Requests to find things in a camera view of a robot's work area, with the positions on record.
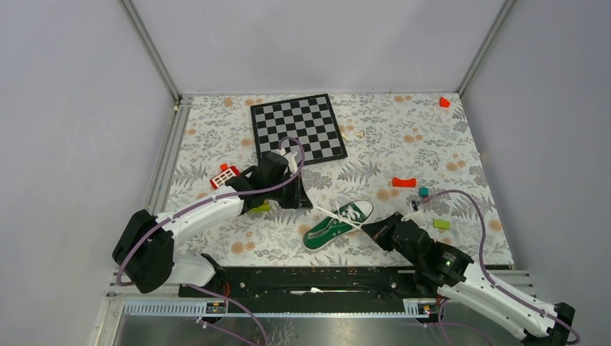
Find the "green canvas sneaker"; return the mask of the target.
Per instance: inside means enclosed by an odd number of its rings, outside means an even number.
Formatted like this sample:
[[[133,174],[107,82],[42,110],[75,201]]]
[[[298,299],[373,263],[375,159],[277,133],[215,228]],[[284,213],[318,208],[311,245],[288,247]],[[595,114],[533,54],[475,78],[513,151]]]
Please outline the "green canvas sneaker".
[[[353,200],[334,211],[319,206],[314,210],[324,218],[303,235],[302,245],[311,252],[323,249],[340,236],[361,230],[372,218],[375,207],[368,200]]]

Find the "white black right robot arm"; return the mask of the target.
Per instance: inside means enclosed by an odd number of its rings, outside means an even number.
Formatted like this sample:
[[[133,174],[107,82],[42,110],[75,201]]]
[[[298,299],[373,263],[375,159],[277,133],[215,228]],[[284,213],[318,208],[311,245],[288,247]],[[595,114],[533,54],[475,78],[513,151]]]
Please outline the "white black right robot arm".
[[[382,249],[413,266],[411,286],[421,296],[442,296],[496,322],[523,345],[568,345],[575,310],[527,295],[492,275],[454,246],[433,240],[400,213],[362,230]]]

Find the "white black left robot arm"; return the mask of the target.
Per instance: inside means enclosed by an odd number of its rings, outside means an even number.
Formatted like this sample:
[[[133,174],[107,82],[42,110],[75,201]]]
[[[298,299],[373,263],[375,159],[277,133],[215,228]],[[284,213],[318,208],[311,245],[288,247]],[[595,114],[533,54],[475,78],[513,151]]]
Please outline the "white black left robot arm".
[[[180,254],[177,248],[266,201],[275,201],[282,209],[312,209],[300,177],[303,165],[296,152],[272,150],[213,194],[182,209],[158,215],[145,209],[134,213],[112,252],[119,267],[118,285],[134,285],[140,293],[150,293],[165,283],[191,284],[206,296],[217,295],[224,279],[211,259]]]

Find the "stacked colourful toy bricks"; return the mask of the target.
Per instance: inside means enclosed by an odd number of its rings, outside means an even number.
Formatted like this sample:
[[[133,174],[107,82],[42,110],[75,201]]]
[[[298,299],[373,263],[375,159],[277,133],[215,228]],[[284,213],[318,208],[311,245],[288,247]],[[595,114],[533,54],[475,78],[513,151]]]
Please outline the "stacked colourful toy bricks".
[[[269,212],[271,211],[271,205],[268,203],[264,203],[263,205],[260,205],[259,207],[255,207],[251,209],[251,212],[253,213],[263,213],[263,212]]]

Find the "red arch block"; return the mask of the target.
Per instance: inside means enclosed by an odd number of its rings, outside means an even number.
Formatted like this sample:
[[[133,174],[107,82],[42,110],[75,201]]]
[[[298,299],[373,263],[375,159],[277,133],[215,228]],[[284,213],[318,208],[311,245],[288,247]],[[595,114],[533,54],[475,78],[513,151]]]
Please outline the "red arch block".
[[[417,186],[417,179],[416,178],[401,179],[401,178],[394,177],[391,180],[391,185],[393,187],[415,188]]]

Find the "teal cube block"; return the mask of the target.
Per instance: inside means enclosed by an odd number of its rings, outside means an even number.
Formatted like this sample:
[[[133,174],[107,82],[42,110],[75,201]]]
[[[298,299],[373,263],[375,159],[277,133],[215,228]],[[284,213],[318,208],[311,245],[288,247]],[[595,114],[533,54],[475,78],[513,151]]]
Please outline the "teal cube block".
[[[429,197],[429,188],[428,187],[420,187],[418,190],[418,195],[420,198]]]

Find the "lime green block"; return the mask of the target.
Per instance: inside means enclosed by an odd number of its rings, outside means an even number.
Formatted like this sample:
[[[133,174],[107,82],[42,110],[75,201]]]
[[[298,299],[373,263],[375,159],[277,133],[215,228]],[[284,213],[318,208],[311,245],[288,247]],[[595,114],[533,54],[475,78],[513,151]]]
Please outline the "lime green block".
[[[451,223],[446,220],[434,219],[432,224],[433,224],[433,227],[436,229],[441,229],[441,230],[450,230],[451,229]]]

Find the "red toy brick window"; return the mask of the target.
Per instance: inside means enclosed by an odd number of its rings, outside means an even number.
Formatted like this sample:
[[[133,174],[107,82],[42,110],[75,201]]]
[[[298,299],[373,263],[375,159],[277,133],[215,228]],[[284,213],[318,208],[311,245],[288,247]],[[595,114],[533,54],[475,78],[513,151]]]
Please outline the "red toy brick window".
[[[237,177],[240,174],[239,170],[228,164],[220,165],[220,173],[210,179],[210,184],[214,190],[217,190],[220,186],[223,186],[230,178]]]

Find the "black grey chessboard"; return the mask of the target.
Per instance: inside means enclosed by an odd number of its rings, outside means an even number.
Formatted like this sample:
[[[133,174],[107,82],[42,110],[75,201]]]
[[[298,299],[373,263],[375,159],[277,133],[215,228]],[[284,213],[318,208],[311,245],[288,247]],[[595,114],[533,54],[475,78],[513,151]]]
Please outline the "black grey chessboard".
[[[254,105],[250,113],[259,159],[279,147],[298,151],[298,145],[290,141],[280,144],[285,137],[295,138],[303,145],[306,165],[348,157],[328,94]]]

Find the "floral table mat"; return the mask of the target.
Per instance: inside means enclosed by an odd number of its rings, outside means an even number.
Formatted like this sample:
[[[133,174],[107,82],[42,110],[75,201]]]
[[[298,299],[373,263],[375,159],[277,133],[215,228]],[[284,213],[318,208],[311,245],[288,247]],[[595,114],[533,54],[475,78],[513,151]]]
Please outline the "floral table mat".
[[[440,242],[465,253],[482,253],[487,265],[514,260],[473,141],[460,98],[448,94],[333,94],[331,105],[340,131],[362,131],[344,141],[348,157],[303,169],[308,197],[326,210],[353,200],[368,200],[373,220],[407,214],[417,189],[393,187],[394,177],[416,178],[434,200],[423,207],[424,228]],[[313,210],[247,213],[205,229],[180,247],[183,254],[209,254],[222,266],[405,265],[363,232],[340,236],[317,252],[302,245],[303,235],[323,216]],[[433,227],[434,219],[451,223]]]

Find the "small wooden piece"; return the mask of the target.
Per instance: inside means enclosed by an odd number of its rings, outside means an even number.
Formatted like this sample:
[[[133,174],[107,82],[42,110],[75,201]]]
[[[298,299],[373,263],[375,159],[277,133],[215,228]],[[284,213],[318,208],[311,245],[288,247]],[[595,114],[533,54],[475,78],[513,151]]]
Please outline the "small wooden piece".
[[[340,135],[344,141],[352,141],[355,138],[364,138],[365,133],[362,131],[346,132],[341,131]]]

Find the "red wedge block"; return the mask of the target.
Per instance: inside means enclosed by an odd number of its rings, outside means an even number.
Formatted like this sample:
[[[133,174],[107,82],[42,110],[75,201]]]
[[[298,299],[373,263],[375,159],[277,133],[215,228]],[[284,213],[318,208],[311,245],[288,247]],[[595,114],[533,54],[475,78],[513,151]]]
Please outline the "red wedge block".
[[[451,105],[451,102],[445,97],[439,98],[439,106],[443,108],[448,108]]]

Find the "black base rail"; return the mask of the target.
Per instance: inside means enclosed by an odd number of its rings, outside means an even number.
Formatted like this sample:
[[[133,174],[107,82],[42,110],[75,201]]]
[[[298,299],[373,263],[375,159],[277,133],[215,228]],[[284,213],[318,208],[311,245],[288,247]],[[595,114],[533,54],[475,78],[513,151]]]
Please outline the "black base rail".
[[[413,267],[225,267],[205,293],[182,286],[181,298],[232,298],[255,314],[403,313],[403,301],[437,302]]]

